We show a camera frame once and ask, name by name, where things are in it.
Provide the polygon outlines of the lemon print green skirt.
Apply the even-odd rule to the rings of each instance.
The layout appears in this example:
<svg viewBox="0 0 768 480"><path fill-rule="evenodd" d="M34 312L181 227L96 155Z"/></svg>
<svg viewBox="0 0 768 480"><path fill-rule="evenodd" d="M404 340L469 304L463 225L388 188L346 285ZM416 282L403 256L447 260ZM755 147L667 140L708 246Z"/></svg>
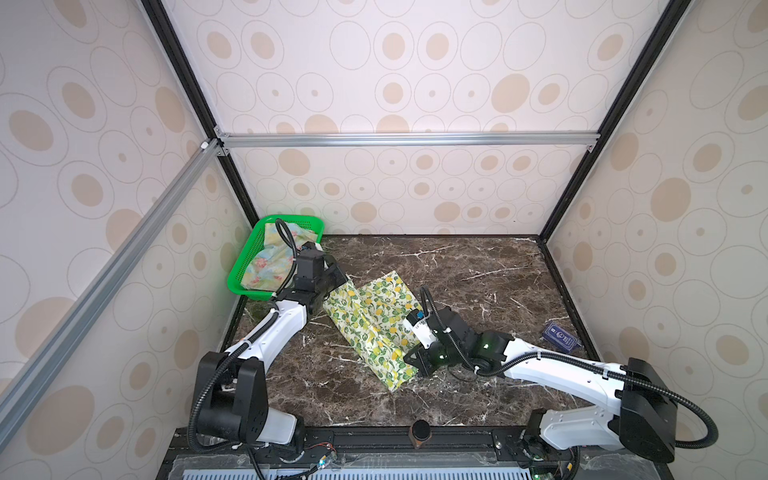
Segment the lemon print green skirt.
<svg viewBox="0 0 768 480"><path fill-rule="evenodd" d="M417 369L405 362L405 356L420 342L406 328L405 321L420 306L397 272L391 271L361 287L347 281L331 292L323 308L389 391L396 391L417 376Z"/></svg>

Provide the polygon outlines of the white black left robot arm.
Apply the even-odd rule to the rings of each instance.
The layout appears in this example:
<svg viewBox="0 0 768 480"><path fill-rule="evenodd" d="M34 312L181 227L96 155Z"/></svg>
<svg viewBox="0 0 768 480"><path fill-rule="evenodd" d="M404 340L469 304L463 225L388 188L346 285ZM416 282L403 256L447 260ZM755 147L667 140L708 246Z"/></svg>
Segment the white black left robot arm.
<svg viewBox="0 0 768 480"><path fill-rule="evenodd" d="M304 420L269 406L266 374L290 339L348 277L315 241L298 245L283 218L277 217L275 225L292 254L291 268L271 295L266 317L237 344L201 359L186 433L195 453L239 444L275 445L296 456L304 450Z"/></svg>

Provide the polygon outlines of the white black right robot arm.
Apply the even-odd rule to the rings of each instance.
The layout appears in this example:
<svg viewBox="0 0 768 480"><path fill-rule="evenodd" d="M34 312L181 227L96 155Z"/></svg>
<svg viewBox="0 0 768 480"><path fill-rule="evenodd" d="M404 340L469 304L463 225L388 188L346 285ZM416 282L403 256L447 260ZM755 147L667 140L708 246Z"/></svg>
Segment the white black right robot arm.
<svg viewBox="0 0 768 480"><path fill-rule="evenodd" d="M418 307L408 311L404 326L419 341L405 361L422 376L461 365L477 377L526 381L587 401L583 408L531 413L516 439L506 444L525 464L551 461L586 446L625 449L669 464L677 450L709 448L719 438L713 418L668 389L644 360L587 361L502 332L478 333L451 308L438 307L426 287L420 290Z"/></svg>

